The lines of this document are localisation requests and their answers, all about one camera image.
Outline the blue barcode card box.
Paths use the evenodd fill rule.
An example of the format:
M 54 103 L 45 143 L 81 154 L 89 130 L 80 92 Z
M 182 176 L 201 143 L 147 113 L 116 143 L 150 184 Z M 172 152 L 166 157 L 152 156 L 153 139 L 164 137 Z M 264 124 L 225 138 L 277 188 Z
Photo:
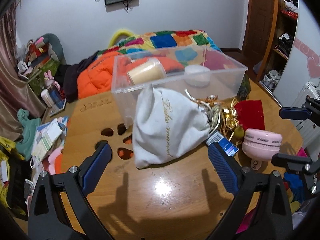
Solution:
M 225 153 L 233 157 L 239 149 L 227 138 L 225 138 L 219 131 L 215 131 L 207 140 L 206 145 L 209 147 L 212 143 L 217 142 L 225 151 Z

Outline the red velvet pouch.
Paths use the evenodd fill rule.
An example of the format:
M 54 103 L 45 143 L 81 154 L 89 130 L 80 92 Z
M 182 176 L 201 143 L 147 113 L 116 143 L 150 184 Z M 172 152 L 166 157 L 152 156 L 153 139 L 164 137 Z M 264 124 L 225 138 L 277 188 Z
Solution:
M 237 120 L 244 131 L 251 129 L 265 129 L 263 104 L 261 100 L 244 100 L 234 106 Z

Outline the pink round portable fan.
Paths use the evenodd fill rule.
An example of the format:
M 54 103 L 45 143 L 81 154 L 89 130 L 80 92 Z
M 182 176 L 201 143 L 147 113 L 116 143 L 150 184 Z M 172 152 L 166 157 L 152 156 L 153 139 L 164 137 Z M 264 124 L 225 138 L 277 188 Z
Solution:
M 245 131 L 242 150 L 251 159 L 270 161 L 280 152 L 282 139 L 282 135 L 278 133 L 248 128 Z

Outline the green glass spray bottle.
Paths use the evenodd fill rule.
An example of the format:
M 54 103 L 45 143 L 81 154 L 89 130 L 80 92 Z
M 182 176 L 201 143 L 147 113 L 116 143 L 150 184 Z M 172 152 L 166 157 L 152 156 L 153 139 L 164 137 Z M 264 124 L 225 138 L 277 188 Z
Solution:
M 241 82 L 241 85 L 239 87 L 237 96 L 241 101 L 244 101 L 244 100 L 247 100 L 250 92 L 251 92 L 251 84 L 250 84 L 248 75 L 245 74 Z

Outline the gold ribbon bundle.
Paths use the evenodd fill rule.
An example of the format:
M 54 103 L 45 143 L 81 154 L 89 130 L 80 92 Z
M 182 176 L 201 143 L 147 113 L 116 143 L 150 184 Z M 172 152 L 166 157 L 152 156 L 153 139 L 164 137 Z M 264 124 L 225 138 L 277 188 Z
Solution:
M 227 140 L 231 141 L 233 131 L 240 126 L 234 106 L 239 102 L 237 97 L 220 100 L 217 95 L 206 98 L 195 98 L 187 89 L 186 96 L 207 115 L 209 124 L 209 137 L 219 131 Z

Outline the white drawstring cloth bag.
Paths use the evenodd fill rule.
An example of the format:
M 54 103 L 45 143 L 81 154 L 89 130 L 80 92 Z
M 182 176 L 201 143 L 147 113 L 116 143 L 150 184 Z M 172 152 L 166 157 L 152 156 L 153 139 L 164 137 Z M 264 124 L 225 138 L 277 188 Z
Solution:
M 210 114 L 175 90 L 145 87 L 137 99 L 132 130 L 136 168 L 168 163 L 199 146 L 209 136 Z

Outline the white round plastic jar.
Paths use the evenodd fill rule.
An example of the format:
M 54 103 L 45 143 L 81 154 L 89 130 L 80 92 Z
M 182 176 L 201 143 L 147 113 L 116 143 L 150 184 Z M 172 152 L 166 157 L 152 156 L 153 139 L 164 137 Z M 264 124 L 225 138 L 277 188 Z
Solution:
M 184 68 L 185 82 L 193 87 L 206 87 L 210 84 L 210 69 L 194 64 Z

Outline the beige round plastic jar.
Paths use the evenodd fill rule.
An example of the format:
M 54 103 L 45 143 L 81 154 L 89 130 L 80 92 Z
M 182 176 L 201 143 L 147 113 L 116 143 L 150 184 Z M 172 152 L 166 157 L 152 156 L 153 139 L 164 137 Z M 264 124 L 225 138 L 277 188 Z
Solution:
M 127 76 L 133 85 L 164 79 L 167 77 L 161 62 L 155 58 L 149 58 L 144 63 L 127 72 Z

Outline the green gourd ornament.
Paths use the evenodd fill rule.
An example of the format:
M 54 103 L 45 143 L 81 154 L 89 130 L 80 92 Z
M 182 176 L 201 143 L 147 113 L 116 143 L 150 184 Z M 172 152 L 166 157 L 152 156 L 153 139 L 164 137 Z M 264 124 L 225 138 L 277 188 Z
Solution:
M 242 143 L 244 136 L 245 136 L 245 130 L 240 125 L 233 131 L 231 141 L 235 146 L 238 146 L 239 144 Z

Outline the stack of paper booklets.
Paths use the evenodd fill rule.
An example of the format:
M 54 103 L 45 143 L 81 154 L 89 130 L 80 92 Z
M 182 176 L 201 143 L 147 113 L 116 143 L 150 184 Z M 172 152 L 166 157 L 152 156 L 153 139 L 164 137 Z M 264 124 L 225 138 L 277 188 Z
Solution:
M 57 148 L 63 149 L 67 135 L 68 117 L 54 118 L 36 128 L 31 148 L 31 166 L 38 165 Z

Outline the green dinosaur plush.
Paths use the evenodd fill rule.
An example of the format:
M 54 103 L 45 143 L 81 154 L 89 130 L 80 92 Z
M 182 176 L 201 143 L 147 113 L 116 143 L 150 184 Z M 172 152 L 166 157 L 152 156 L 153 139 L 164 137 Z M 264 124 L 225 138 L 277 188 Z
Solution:
M 16 142 L 16 150 L 24 156 L 25 161 L 29 161 L 31 159 L 31 150 L 33 148 L 36 129 L 40 126 L 41 119 L 29 119 L 29 111 L 22 108 L 17 112 L 17 119 L 22 125 L 23 131 L 22 140 Z

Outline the white cylindrical bottle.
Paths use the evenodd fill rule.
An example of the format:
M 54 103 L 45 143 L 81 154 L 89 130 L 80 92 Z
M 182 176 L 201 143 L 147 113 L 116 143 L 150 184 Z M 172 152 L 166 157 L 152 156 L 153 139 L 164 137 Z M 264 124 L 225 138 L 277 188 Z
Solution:
M 43 101 L 46 103 L 46 105 L 51 108 L 55 102 L 52 100 L 50 94 L 49 94 L 49 91 L 48 89 L 44 89 L 42 92 L 41 92 L 41 98 L 43 99 Z

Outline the brown wooden door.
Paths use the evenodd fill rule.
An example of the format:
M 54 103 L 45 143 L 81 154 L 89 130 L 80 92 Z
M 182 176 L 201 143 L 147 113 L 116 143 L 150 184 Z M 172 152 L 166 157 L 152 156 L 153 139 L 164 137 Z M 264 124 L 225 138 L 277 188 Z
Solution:
M 260 64 L 255 81 L 266 69 L 278 17 L 279 0 L 248 0 L 248 13 L 242 54 L 255 66 Z

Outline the pink striped curtain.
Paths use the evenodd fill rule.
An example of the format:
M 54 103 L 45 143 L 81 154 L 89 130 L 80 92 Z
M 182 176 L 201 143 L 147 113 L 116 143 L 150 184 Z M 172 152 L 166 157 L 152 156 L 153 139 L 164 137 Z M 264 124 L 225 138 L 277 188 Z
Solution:
M 12 4 L 1 18 L 1 136 L 12 141 L 22 136 L 17 119 L 19 109 L 26 109 L 33 118 L 40 118 L 46 106 L 15 71 L 16 5 Z

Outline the yellow curved headboard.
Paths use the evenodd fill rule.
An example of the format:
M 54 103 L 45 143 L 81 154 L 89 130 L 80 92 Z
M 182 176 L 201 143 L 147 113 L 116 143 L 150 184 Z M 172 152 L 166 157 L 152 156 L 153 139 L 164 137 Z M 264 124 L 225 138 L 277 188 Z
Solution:
M 111 48 L 112 46 L 114 46 L 121 37 L 131 37 L 131 36 L 134 36 L 133 32 L 126 29 L 119 29 L 111 37 L 110 42 L 108 44 L 108 48 Z

